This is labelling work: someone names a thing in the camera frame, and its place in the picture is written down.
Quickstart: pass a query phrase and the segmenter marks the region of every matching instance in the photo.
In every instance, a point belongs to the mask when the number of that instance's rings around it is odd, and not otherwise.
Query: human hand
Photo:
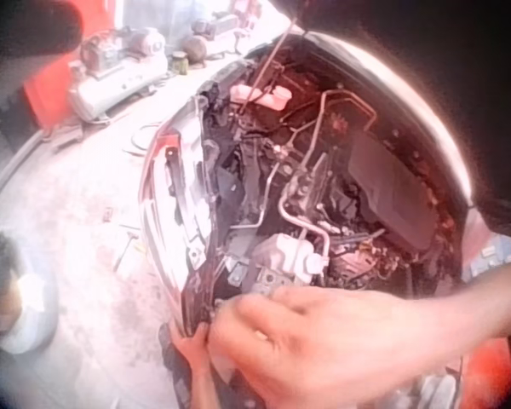
[[[210,347],[235,362],[270,407],[368,401],[454,355],[439,303],[375,291],[281,287],[221,306]]]
[[[205,372],[210,369],[210,358],[206,349],[209,325],[201,322],[193,337],[183,337],[174,320],[169,322],[170,340],[186,358],[192,372]]]

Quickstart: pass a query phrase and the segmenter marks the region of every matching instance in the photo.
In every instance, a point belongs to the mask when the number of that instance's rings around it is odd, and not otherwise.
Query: concrete floor
[[[139,225],[143,157],[124,149],[143,124],[169,118],[232,58],[171,79],[81,144],[58,153],[43,144],[0,195],[0,230],[37,244],[60,287],[60,323],[49,347],[0,356],[0,391],[13,407],[176,407],[157,338],[168,310],[141,241],[112,271],[127,239],[120,224]],[[111,222],[102,221],[106,208]]]

